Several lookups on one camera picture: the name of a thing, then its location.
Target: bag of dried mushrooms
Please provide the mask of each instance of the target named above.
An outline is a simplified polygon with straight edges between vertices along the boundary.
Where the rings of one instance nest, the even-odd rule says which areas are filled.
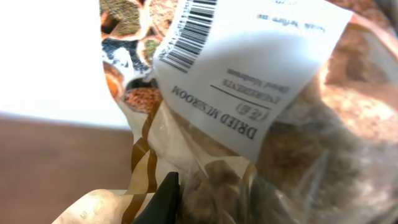
[[[320,44],[325,40],[325,45],[331,46],[330,52],[322,45],[311,49],[311,55],[324,56],[313,58],[314,72],[297,82],[297,86],[303,83],[300,87],[275,84],[278,78],[269,77],[271,72],[256,77],[233,69],[228,73],[234,77],[225,78],[222,87],[214,84],[216,78],[191,81],[201,72],[195,69],[199,64],[207,63],[212,69],[214,63],[206,59],[211,58],[207,52],[222,57],[223,65],[234,61],[235,55],[247,53],[229,45],[236,44],[235,40],[209,44],[227,35],[241,39],[246,47],[258,41],[257,49],[275,50],[278,57],[277,47],[261,45],[265,40],[255,39],[257,33],[237,35],[240,33],[229,26],[232,22],[225,19],[227,5],[231,11],[246,15],[260,8],[255,6],[260,1],[226,2],[100,1],[108,86],[134,134],[132,179],[126,195],[153,193],[168,172],[176,171],[182,185],[177,223],[393,224],[398,219],[398,41],[376,3],[370,1],[375,7],[363,12],[360,9],[366,5],[360,0],[336,3],[355,12],[322,0],[258,3],[272,10],[270,14],[253,14],[252,19],[273,22],[263,24],[270,34],[280,32],[304,39],[316,35],[306,41]],[[311,11],[303,12],[312,6]],[[328,16],[331,9],[334,17]],[[341,22],[344,16],[336,14],[340,11],[347,17],[345,23]],[[333,36],[327,25],[306,22],[303,15],[319,17],[324,24],[341,20],[334,27],[341,27],[341,32]],[[245,24],[244,19],[239,22],[239,16],[230,19],[236,29],[260,24]],[[297,31],[301,27],[307,30]],[[291,54],[306,50],[300,49]],[[267,63],[268,59],[259,60]],[[173,67],[174,72],[165,72],[161,63]],[[301,62],[290,60],[283,67],[293,67],[293,63]],[[190,87],[173,84],[176,74],[186,83],[183,87]],[[280,113],[275,114],[265,103],[269,95],[242,84],[261,79],[271,80],[268,85],[274,84],[274,90],[296,89],[297,94],[278,106]],[[211,95],[217,104],[190,94],[204,84],[223,94],[215,95],[203,87],[201,94]],[[231,100],[222,100],[227,95]],[[233,100],[242,102],[236,108],[239,112],[234,112],[241,117],[232,116],[232,112],[227,117],[225,110],[216,109],[226,108]],[[176,106],[177,101],[211,116],[214,124]],[[242,110],[250,116],[243,116]],[[260,128],[249,128],[250,122],[267,119],[271,121],[263,136]],[[220,131],[219,121],[233,130]],[[213,129],[202,128],[212,125]],[[225,143],[227,137],[240,138],[232,132],[244,135],[248,142],[256,134],[260,138],[258,149],[244,142]],[[246,156],[248,151],[253,157]]]

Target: label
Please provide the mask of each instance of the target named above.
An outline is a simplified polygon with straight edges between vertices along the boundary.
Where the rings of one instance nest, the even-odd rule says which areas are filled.
[[[322,0],[179,1],[153,72],[173,110],[256,161],[268,128],[351,16]]]

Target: brown surface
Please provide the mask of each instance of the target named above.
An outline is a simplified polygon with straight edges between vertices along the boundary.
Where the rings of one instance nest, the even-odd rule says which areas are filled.
[[[0,117],[0,223],[51,223],[94,189],[127,189],[132,134]]]

